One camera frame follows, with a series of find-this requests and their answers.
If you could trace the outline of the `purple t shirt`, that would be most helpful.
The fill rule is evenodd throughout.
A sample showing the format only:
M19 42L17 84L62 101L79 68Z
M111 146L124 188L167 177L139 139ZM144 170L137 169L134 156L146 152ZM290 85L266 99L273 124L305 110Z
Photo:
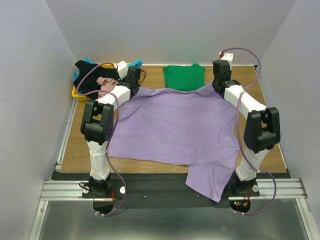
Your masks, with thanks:
M210 84L183 92L141 87L120 106L109 155L186 165L186 185L215 202L234 172L235 107Z

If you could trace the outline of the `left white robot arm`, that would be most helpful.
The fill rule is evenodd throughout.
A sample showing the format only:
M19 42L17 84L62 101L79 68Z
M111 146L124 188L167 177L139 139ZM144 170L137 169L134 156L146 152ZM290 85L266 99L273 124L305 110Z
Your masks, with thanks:
M79 186L82 189L82 197L86 199L115 196L107 158L115 130L114 112L138 93L142 72L141 68L126 64L118 64L116 70L119 80L98 78L101 85L96 91L98 98L88 100L83 112L80 131L89 148L90 174L88 182L81 182Z

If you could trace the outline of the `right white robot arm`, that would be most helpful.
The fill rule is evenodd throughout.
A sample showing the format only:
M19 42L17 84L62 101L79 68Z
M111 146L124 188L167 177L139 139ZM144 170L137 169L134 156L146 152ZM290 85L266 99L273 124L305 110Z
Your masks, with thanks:
M245 120L243 139L239 140L242 160L230 177L226 190L242 195L256 184L257 173L266 155L281 139L280 113L275 107L267 107L248 94L237 80L231 79L232 61L218 59L213 64L213 89L236 108L236 118Z

